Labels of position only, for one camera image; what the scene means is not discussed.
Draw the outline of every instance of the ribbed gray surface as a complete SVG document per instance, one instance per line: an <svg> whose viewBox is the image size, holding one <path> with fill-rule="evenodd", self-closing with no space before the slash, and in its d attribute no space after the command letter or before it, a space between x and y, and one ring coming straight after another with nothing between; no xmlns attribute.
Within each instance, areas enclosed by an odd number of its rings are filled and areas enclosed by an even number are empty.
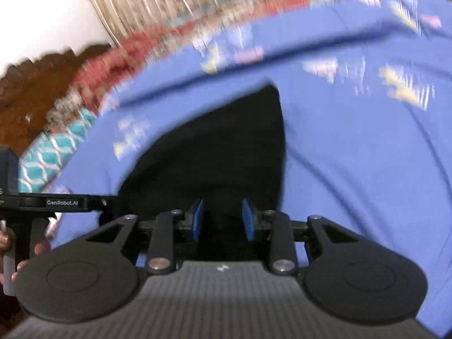
<svg viewBox="0 0 452 339"><path fill-rule="evenodd" d="M147 280L111 315L83 324L26 320L7 339L432 339L416 321L380 328L351 325L317 309L297 281L259 263L186 262Z"/></svg>

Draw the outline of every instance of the wooden headboard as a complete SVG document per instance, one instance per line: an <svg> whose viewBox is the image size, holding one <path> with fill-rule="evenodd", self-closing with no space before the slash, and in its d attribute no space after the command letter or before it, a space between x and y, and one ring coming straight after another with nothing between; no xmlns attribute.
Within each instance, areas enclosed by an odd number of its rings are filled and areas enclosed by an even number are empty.
<svg viewBox="0 0 452 339"><path fill-rule="evenodd" d="M80 55L52 53L8 67L0 79L0 144L20 156L46 124L55 100L66 93L76 71L109 45L92 45Z"/></svg>

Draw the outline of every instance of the teal patterned fabric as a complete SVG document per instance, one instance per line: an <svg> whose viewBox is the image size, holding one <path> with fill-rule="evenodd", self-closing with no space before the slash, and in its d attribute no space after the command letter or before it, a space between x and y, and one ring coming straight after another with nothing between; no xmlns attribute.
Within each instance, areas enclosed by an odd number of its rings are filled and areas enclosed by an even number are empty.
<svg viewBox="0 0 452 339"><path fill-rule="evenodd" d="M80 115L62 133L41 133L24 152L19 161L19 192L41 192L64 168L96 120L86 108Z"/></svg>

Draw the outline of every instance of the handle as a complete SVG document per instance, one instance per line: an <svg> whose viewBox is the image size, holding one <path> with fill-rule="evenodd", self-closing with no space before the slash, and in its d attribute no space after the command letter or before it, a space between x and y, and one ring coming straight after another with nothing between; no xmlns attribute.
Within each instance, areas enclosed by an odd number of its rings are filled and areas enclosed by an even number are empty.
<svg viewBox="0 0 452 339"><path fill-rule="evenodd" d="M3 293L14 297L14 288L11 276L16 272L16 234L11 228L6 227L6 232L10 235L11 248L3 255Z"/></svg>
<svg viewBox="0 0 452 339"><path fill-rule="evenodd" d="M164 275L174 271L174 217L183 215L179 209L157 215L147 250L146 269L149 274Z"/></svg>
<svg viewBox="0 0 452 339"><path fill-rule="evenodd" d="M11 248L3 255L3 293L14 296L11 276L16 272L17 264L34 257L34 247L45 238L48 220L42 218L22 219L6 225L6 232L11 236Z"/></svg>
<svg viewBox="0 0 452 339"><path fill-rule="evenodd" d="M298 272L297 251L290 218L281 212L275 212L273 217L269 266L277 275L292 275Z"/></svg>

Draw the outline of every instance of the finger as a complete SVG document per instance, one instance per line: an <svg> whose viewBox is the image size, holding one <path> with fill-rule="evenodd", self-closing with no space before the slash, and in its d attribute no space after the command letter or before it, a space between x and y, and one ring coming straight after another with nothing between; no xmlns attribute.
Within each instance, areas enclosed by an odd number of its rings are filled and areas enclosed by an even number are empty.
<svg viewBox="0 0 452 339"><path fill-rule="evenodd" d="M23 260L23 261L19 262L19 264L17 264L17 271L22 269L27 264L27 262L28 262L28 260Z"/></svg>
<svg viewBox="0 0 452 339"><path fill-rule="evenodd" d="M40 253L50 251L50 242L49 240L44 240L42 242L39 242L34 247L34 254L39 255Z"/></svg>
<svg viewBox="0 0 452 339"><path fill-rule="evenodd" d="M0 231L0 250L7 250L11 246L10 236L3 231Z"/></svg>

